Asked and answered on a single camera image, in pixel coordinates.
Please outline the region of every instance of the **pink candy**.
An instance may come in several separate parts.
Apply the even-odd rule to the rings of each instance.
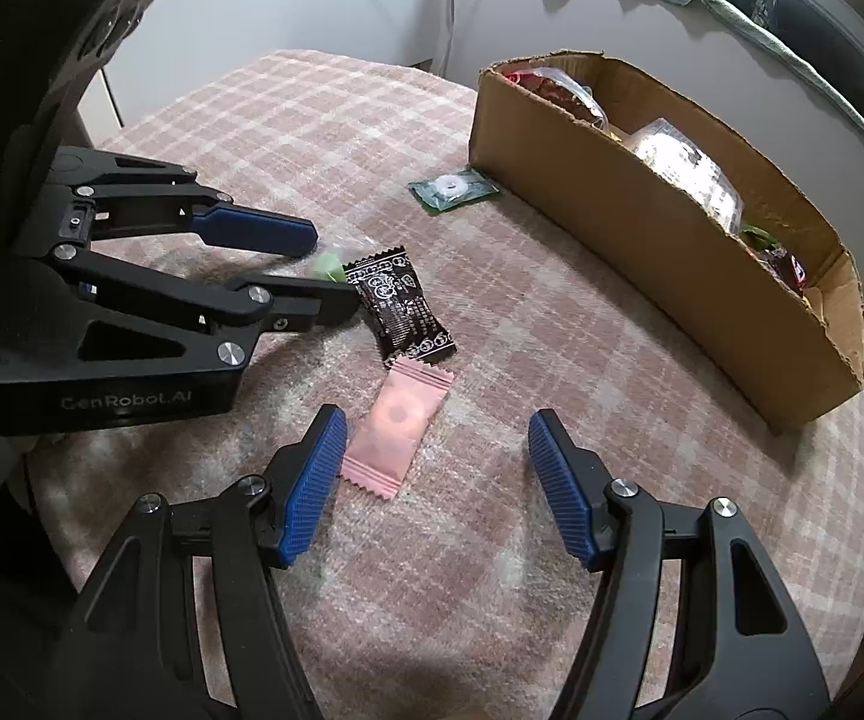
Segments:
[[[381,498],[398,493],[452,378],[425,362],[395,360],[376,402],[355,427],[339,475]]]

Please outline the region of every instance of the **green package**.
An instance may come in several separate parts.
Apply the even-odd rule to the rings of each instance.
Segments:
[[[419,200],[436,211],[447,211],[464,202],[500,191],[496,184],[471,167],[427,181],[414,181],[409,184],[409,189]]]

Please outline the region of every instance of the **plaid tablecloth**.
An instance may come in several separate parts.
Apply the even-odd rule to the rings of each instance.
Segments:
[[[427,213],[405,184],[464,165],[474,101],[420,71],[277,52],[106,144],[192,165],[245,205],[312,218],[322,244],[349,255],[404,245],[458,343],[445,365],[455,383],[397,498],[341,483],[311,551],[278,578],[326,716],[421,720],[467,706],[496,720],[547,716],[596,581],[565,554],[526,458],[541,407],[656,498],[736,500],[837,690],[864,630],[864,392],[773,436],[665,314],[525,203]],[[102,250],[210,281],[308,267],[192,236]],[[215,495],[297,440],[320,403],[363,415],[385,373],[362,322],[265,336],[232,413],[76,435],[37,455],[41,516],[74,581],[141,493]],[[674,573],[640,701],[664,688]],[[212,690],[230,700],[202,595]]]

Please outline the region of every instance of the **cardboard box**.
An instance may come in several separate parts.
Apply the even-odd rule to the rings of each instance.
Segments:
[[[744,220],[805,266],[824,318],[635,154],[502,76],[544,65],[589,86],[622,131],[664,118],[712,157],[741,195]],[[479,81],[469,162],[649,296],[774,429],[808,423],[864,388],[861,283],[835,230],[737,132],[643,71],[582,52],[491,66]]]

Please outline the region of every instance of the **snack package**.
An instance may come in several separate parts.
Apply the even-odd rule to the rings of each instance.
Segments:
[[[464,202],[472,202],[500,191],[496,184],[471,167],[427,181],[414,181],[409,184],[409,189],[436,211],[447,211]]]
[[[549,103],[558,105],[576,119],[589,122],[597,129],[608,132],[608,118],[602,106],[595,101],[592,91],[579,84],[559,68],[528,68],[504,74],[518,86],[528,89]]]
[[[362,302],[376,320],[376,335],[386,367],[400,355],[424,362],[445,360],[455,341],[425,301],[419,276],[405,249],[391,248],[344,266]]]
[[[625,148],[673,186],[689,194],[722,229],[735,235],[742,223],[742,199],[721,167],[665,119],[632,134]]]
[[[452,378],[424,362],[395,360],[376,402],[355,426],[339,475],[380,498],[398,493]]]
[[[797,295],[803,294],[805,288],[805,268],[781,245],[779,240],[760,227],[751,224],[742,225],[739,236],[755,256],[769,266],[769,269],[784,281],[790,290]]]

